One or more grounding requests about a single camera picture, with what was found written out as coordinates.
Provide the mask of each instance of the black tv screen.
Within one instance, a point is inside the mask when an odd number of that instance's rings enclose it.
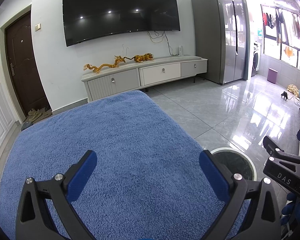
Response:
[[[180,31],[177,0],[63,0],[66,45],[107,35]]]

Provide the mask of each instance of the golden dragon sculpture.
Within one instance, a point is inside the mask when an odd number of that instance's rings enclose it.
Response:
[[[130,59],[130,60],[134,59],[135,62],[141,63],[141,62],[146,61],[146,60],[153,60],[153,55],[151,53],[147,53],[147,54],[144,54],[142,56],[136,55],[133,58],[115,56],[115,61],[114,61],[113,65],[112,64],[102,64],[100,67],[96,67],[96,66],[92,66],[90,64],[86,64],[86,65],[83,66],[83,70],[90,69],[95,73],[100,73],[100,70],[103,67],[110,67],[110,68],[119,67],[118,65],[119,65],[120,62],[126,63],[125,58]]]
[[[130,60],[134,59],[135,62],[141,63],[145,60],[153,60],[153,55],[151,53],[147,53],[142,56],[136,55],[133,58],[128,58],[128,57],[124,57],[124,58],[130,59]]]
[[[100,73],[100,70],[103,68],[103,67],[110,67],[110,68],[113,68],[113,67],[119,67],[118,64],[120,62],[126,62],[124,58],[122,58],[121,56],[115,56],[115,61],[114,61],[114,64],[102,64],[100,67],[96,67],[96,66],[92,66],[90,64],[86,64],[83,66],[83,70],[86,70],[86,69],[91,69],[93,70],[93,72],[96,72],[96,73]]]

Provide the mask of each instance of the blue fluffy carpet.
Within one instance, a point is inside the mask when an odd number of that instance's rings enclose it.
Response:
[[[0,225],[15,239],[25,179],[51,179],[88,150],[98,164],[72,203],[97,239],[200,239],[220,213],[199,166],[200,145],[140,91],[95,101],[21,132],[0,183]],[[234,235],[247,209],[243,206]],[[56,212],[51,215],[66,235]]]

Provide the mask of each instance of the refrigerator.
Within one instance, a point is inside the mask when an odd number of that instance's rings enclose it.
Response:
[[[196,55],[208,59],[204,77],[218,84],[243,78],[246,21],[241,0],[191,0]]]

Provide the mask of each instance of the light switch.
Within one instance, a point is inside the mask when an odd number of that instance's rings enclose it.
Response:
[[[39,24],[37,24],[36,26],[35,26],[35,31],[38,31],[38,30],[40,30],[41,29],[41,23],[39,23]]]

